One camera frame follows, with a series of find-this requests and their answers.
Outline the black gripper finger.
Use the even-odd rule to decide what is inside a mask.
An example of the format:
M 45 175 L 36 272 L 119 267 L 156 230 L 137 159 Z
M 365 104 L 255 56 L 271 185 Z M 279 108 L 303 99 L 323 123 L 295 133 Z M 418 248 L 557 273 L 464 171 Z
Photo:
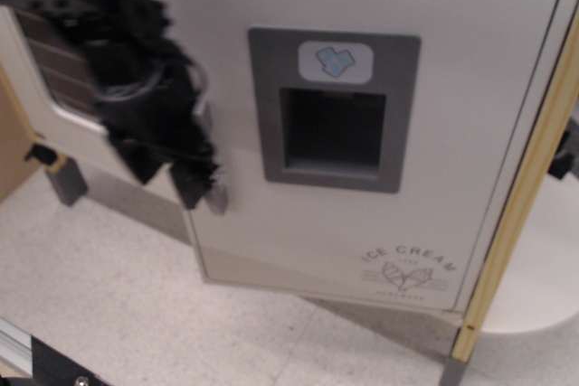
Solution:
M 138 141 L 111 141 L 129 171 L 143 185 L 153 179 L 170 160 L 170 152 L 163 146 Z
M 212 172 L 210 165 L 186 162 L 172 164 L 171 178 L 187 210 L 193 210 L 213 187 Z

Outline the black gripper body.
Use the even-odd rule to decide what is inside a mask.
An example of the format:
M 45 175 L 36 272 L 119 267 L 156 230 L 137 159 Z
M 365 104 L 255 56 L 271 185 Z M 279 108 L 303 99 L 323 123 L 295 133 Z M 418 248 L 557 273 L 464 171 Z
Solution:
M 166 164 L 210 165 L 212 148 L 193 120 L 201 92 L 194 87 L 186 61 L 160 61 L 143 80 L 103 90 L 95 103 L 111 141 L 138 141 L 165 147 Z

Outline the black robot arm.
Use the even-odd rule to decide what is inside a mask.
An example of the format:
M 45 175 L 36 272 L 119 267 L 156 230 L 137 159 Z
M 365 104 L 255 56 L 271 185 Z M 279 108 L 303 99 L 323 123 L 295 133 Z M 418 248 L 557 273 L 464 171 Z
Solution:
M 188 210 L 206 202 L 224 214 L 206 75 L 172 40 L 158 0 L 1 0 L 45 20 L 84 60 L 96 117 L 128 170 L 143 184 L 167 166 Z

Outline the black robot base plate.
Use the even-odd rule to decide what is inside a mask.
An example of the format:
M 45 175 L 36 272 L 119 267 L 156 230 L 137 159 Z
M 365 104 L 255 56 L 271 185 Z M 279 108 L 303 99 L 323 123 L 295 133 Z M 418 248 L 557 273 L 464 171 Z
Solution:
M 111 383 L 38 338 L 31 337 L 33 379 L 52 386 L 110 386 Z

